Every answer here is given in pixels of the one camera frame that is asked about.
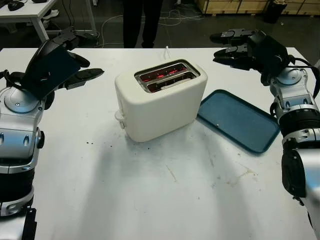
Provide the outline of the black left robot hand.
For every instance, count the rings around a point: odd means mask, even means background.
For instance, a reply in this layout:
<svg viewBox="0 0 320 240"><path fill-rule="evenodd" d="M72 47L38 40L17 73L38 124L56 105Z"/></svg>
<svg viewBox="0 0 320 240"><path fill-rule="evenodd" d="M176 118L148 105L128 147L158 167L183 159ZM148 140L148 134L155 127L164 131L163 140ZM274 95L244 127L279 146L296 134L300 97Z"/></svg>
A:
<svg viewBox="0 0 320 240"><path fill-rule="evenodd" d="M85 40L83 34L69 27L42 43L32 56L25 70L24 84L38 100L44 100L46 110L51 107L56 90L84 86L105 72L101 68L89 68L89 60L71 52Z"/></svg>

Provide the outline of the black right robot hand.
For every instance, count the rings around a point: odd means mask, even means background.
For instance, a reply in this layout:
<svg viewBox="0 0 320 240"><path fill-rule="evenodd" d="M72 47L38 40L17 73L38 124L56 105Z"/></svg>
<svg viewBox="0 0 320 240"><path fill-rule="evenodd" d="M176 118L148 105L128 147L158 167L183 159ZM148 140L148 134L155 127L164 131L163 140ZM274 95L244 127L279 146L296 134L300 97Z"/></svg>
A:
<svg viewBox="0 0 320 240"><path fill-rule="evenodd" d="M261 74L262 85L269 86L269 73L262 61L253 53L256 43L253 42L252 37L257 37L258 32L257 29L236 28L213 33L209 37L211 42L229 46L216 51L213 54L213 61L234 69L256 70Z"/></svg>

